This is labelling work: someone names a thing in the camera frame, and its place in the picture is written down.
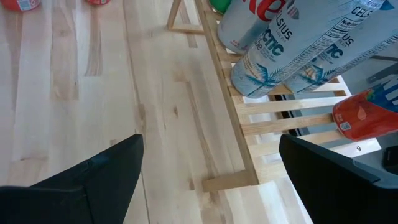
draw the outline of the celsius can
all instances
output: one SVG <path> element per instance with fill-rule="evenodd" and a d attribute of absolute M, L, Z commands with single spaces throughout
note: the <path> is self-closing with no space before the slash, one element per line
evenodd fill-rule
<path fill-rule="evenodd" d="M 398 130 L 398 75 L 333 107 L 333 119 L 347 138 L 359 141 Z"/>
<path fill-rule="evenodd" d="M 384 0 L 290 1 L 232 70 L 244 96 L 259 98 L 342 38 Z"/>
<path fill-rule="evenodd" d="M 218 25 L 218 38 L 225 47 L 243 54 L 284 5 L 285 0 L 232 0 Z"/>
<path fill-rule="evenodd" d="M 87 0 L 89 3 L 103 5 L 109 3 L 111 0 Z"/>
<path fill-rule="evenodd" d="M 285 80 L 294 93 L 313 91 L 397 41 L 398 0 L 386 0 L 380 10 L 344 35 Z"/>
<path fill-rule="evenodd" d="M 231 0 L 209 0 L 209 3 L 217 12 L 224 14 L 231 4 Z"/>
<path fill-rule="evenodd" d="M 39 6 L 41 0 L 1 0 L 6 9 L 13 11 L 29 11 Z"/>

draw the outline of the wooden leg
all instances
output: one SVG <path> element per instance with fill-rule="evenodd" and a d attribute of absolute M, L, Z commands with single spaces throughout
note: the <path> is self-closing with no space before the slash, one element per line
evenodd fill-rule
<path fill-rule="evenodd" d="M 183 0 L 174 0 L 170 10 L 169 19 L 167 19 L 167 28 L 174 32 L 183 32 L 189 34 L 205 34 L 202 26 L 194 24 L 174 24 L 178 9 Z"/>
<path fill-rule="evenodd" d="M 227 174 L 214 179 L 204 180 L 203 191 L 215 192 L 217 190 L 245 187 L 254 184 L 256 183 L 252 180 L 250 173 L 246 170 L 242 170 L 234 174 Z"/>

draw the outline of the wooden frame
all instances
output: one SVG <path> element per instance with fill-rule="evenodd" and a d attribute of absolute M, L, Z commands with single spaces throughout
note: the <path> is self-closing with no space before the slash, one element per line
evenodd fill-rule
<path fill-rule="evenodd" d="M 247 185 L 257 185 L 285 176 L 286 171 L 281 161 L 271 162 L 265 165 L 258 165 L 254 162 L 258 157 L 277 154 L 279 147 L 279 140 L 270 141 L 266 144 L 259 144 L 256 141 L 256 135 L 274 132 L 283 133 L 289 129 L 333 123 L 331 114 L 284 119 L 280 116 L 280 112 L 333 106 L 346 97 L 351 96 L 344 80 L 341 77 L 337 77 L 314 91 L 332 92 L 334 93 L 334 97 L 273 101 L 273 95 L 292 94 L 289 89 L 280 85 L 269 93 L 270 102 L 245 103 L 244 98 L 231 83 L 232 63 L 237 62 L 240 55 L 228 53 L 226 51 L 226 47 L 218 40 L 217 37 L 217 21 L 221 20 L 222 15 L 212 10 L 208 5 L 207 0 L 194 0 L 202 26 L 188 24 L 176 26 L 174 21 L 181 1 L 183 0 L 174 0 L 169 19 L 167 21 L 167 27 L 169 30 L 175 32 L 205 35 L 245 168 L 244 170 L 234 174 L 227 174 L 214 179 L 204 180 L 203 190 L 205 192 L 211 192 Z M 276 113 L 278 119 L 257 123 L 251 122 L 250 116 L 263 113 Z M 300 138 L 315 144 L 322 144 L 342 139 L 344 137 L 339 131 L 334 130 L 308 134 L 300 136 Z M 352 153 L 356 151 L 356 146 L 358 145 L 361 145 L 360 152 Z M 366 142 L 356 142 L 355 144 L 340 146 L 335 150 L 342 152 L 342 154 L 350 152 L 347 154 L 352 157 L 378 149 L 380 149 L 380 146 L 378 145 L 377 140 L 371 139 Z"/>

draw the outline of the red can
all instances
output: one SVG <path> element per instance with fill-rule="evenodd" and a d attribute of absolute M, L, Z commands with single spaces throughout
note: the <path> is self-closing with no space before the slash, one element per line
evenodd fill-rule
<path fill-rule="evenodd" d="M 111 0 L 87 0 L 91 4 L 103 5 L 109 3 Z"/>
<path fill-rule="evenodd" d="M 13 11 L 29 11 L 39 6 L 41 0 L 0 0 L 2 5 Z"/>
<path fill-rule="evenodd" d="M 398 130 L 398 76 L 333 107 L 333 118 L 347 138 L 360 141 Z"/>

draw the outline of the wooden shelf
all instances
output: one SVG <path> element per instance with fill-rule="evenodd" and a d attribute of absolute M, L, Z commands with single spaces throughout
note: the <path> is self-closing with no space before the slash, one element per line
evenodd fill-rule
<path fill-rule="evenodd" d="M 290 129 L 306 128 L 333 123 L 331 114 L 319 114 L 313 116 L 301 116 L 284 119 L 280 112 L 320 108 L 333 106 L 337 102 L 351 96 L 344 80 L 337 77 L 331 82 L 321 86 L 314 93 L 330 92 L 334 97 L 316 98 L 309 97 L 301 100 L 275 101 L 273 95 L 292 94 L 285 86 L 277 86 L 269 93 L 269 102 L 245 103 L 244 97 L 235 89 L 231 83 L 231 69 L 240 55 L 228 53 L 226 47 L 219 41 L 217 36 L 217 21 L 222 15 L 213 11 L 208 5 L 208 0 L 194 0 L 201 20 L 201 26 L 193 24 L 174 24 L 178 7 L 181 0 L 174 0 L 172 10 L 168 19 L 167 27 L 171 31 L 204 34 L 214 62 L 221 91 L 224 96 L 226 107 L 234 129 L 235 138 L 241 152 L 245 170 L 234 174 L 223 175 L 211 180 L 203 181 L 204 191 L 216 191 L 257 185 L 286 175 L 282 161 L 263 164 L 256 162 L 259 157 L 270 156 L 278 153 L 279 140 L 259 143 L 256 136 L 260 134 L 274 133 L 276 138 Z M 278 119 L 252 123 L 250 116 L 256 114 L 276 113 Z M 338 130 L 326 131 L 316 134 L 300 136 L 300 138 L 315 144 L 322 144 L 344 138 Z M 380 149 L 377 140 L 356 142 L 339 146 L 336 150 L 346 155 L 359 155 Z"/>

